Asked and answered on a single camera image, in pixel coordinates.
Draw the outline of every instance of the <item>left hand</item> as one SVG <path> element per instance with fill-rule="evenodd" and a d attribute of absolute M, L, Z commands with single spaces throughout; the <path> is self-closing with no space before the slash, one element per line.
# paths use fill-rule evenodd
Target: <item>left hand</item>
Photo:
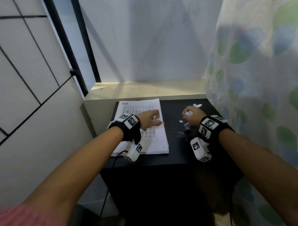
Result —
<path fill-rule="evenodd" d="M 146 130 L 152 126 L 160 126 L 162 122 L 159 119 L 159 110 L 149 110 L 136 115 L 141 123 L 141 129 Z"/>

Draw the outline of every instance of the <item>patterned curtain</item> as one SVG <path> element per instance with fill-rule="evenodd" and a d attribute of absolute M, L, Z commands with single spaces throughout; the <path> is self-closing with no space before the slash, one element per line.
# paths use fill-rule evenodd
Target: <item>patterned curtain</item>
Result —
<path fill-rule="evenodd" d="M 206 75 L 232 128 L 298 169 L 298 0 L 223 0 Z M 245 178 L 233 202 L 239 225 L 284 225 Z"/>

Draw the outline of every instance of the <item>pink sleeve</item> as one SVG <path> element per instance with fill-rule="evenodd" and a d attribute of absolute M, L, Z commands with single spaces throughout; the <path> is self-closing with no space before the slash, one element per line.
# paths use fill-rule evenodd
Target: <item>pink sleeve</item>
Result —
<path fill-rule="evenodd" d="M 0 210 L 1 226 L 65 226 L 55 218 L 37 212 L 29 205 L 18 205 Z"/>

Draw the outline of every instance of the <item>wall tile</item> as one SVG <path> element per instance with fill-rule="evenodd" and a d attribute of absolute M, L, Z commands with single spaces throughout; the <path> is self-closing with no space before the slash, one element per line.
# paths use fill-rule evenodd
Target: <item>wall tile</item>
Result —
<path fill-rule="evenodd" d="M 0 142 L 5 138 L 6 136 L 0 132 Z"/>
<path fill-rule="evenodd" d="M 0 52 L 0 127 L 12 132 L 26 119 L 39 103 Z"/>
<path fill-rule="evenodd" d="M 41 4 L 42 0 L 15 0 L 22 15 L 45 15 L 44 8 Z"/>
<path fill-rule="evenodd" d="M 20 16 L 13 0 L 1 0 L 0 16 Z"/>
<path fill-rule="evenodd" d="M 48 18 L 27 18 L 26 22 L 59 85 L 63 84 L 70 77 L 70 69 Z"/>
<path fill-rule="evenodd" d="M 70 154 L 92 139 L 71 78 L 0 146 L 0 206 L 24 199 Z"/>
<path fill-rule="evenodd" d="M 42 103 L 58 85 L 23 19 L 0 20 L 0 30 L 5 31 L 0 32 L 0 45 Z"/>

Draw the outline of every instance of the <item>grout line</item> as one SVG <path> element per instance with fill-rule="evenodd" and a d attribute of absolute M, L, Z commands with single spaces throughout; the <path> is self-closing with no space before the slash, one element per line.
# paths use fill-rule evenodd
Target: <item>grout line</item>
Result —
<path fill-rule="evenodd" d="M 0 127 L 0 131 L 1 131 L 5 136 L 8 136 L 7 132 L 5 132 L 5 130 L 2 129 L 1 127 Z"/>
<path fill-rule="evenodd" d="M 10 134 L 7 135 L 1 142 L 0 145 L 2 145 L 12 134 L 15 133 L 29 118 L 31 118 L 32 115 L 34 115 L 35 112 L 37 112 L 65 83 L 67 83 L 72 76 L 70 76 L 55 92 L 53 92 L 44 102 L 42 102 L 41 105 L 38 106 L 37 109 L 35 109 L 24 121 L 21 122 Z"/>
<path fill-rule="evenodd" d="M 30 15 L 30 16 L 0 16 L 0 20 L 5 19 L 22 19 L 22 18 L 44 18 L 48 17 L 47 15 Z"/>
<path fill-rule="evenodd" d="M 20 11 L 20 9 L 19 9 L 19 7 L 18 7 L 18 5 L 17 5 L 17 3 L 15 2 L 15 0 L 13 0 L 13 2 L 14 2 L 14 4 L 15 4 L 15 6 L 17 7 L 17 9 L 18 9 L 20 15 L 23 16 L 22 13 L 21 13 L 21 11 Z M 31 34 L 31 36 L 32 36 L 32 38 L 33 38 L 35 44 L 37 45 L 37 48 L 39 49 L 39 51 L 40 51 L 42 57 L 44 58 L 44 61 L 45 61 L 46 64 L 48 65 L 48 68 L 50 69 L 50 71 L 51 71 L 51 73 L 52 73 L 52 75 L 53 75 L 53 77 L 54 77 L 54 79 L 55 79 L 55 81 L 56 81 L 58 87 L 60 87 L 60 85 L 59 85 L 59 83 L 58 83 L 58 81 L 57 81 L 57 79 L 56 79 L 56 77 L 55 77 L 55 75 L 54 75 L 54 73 L 53 73 L 53 71 L 52 71 L 50 65 L 48 64 L 48 61 L 47 61 L 46 58 L 44 57 L 44 54 L 42 53 L 42 51 L 41 51 L 39 45 L 37 44 L 37 41 L 35 40 L 35 38 L 34 38 L 32 32 L 31 32 L 31 30 L 30 30 L 30 28 L 29 28 L 29 26 L 28 26 L 28 24 L 27 24 L 27 22 L 26 22 L 26 20 L 25 20 L 25 18 L 23 18 L 23 20 L 24 20 L 24 23 L 26 24 L 26 27 L 28 28 L 28 30 L 29 30 L 29 32 L 30 32 L 30 34 Z"/>
<path fill-rule="evenodd" d="M 40 101 L 37 99 L 37 97 L 35 96 L 35 94 L 33 93 L 33 91 L 31 90 L 31 88 L 28 86 L 28 84 L 26 83 L 26 81 L 23 79 L 23 77 L 21 76 L 21 74 L 19 73 L 19 71 L 17 70 L 17 68 L 14 66 L 14 64 L 11 62 L 11 60 L 8 58 L 8 56 L 6 55 L 6 53 L 4 52 L 4 50 L 2 49 L 2 47 L 0 46 L 0 50 L 1 52 L 4 54 L 4 56 L 6 57 L 6 59 L 9 61 L 9 63 L 11 64 L 11 66 L 14 68 L 14 70 L 17 72 L 17 74 L 19 75 L 19 77 L 21 78 L 21 80 L 25 83 L 25 85 L 27 86 L 27 88 L 30 90 L 30 92 L 32 93 L 32 95 L 35 97 L 35 99 L 37 100 L 37 102 L 39 104 Z"/>

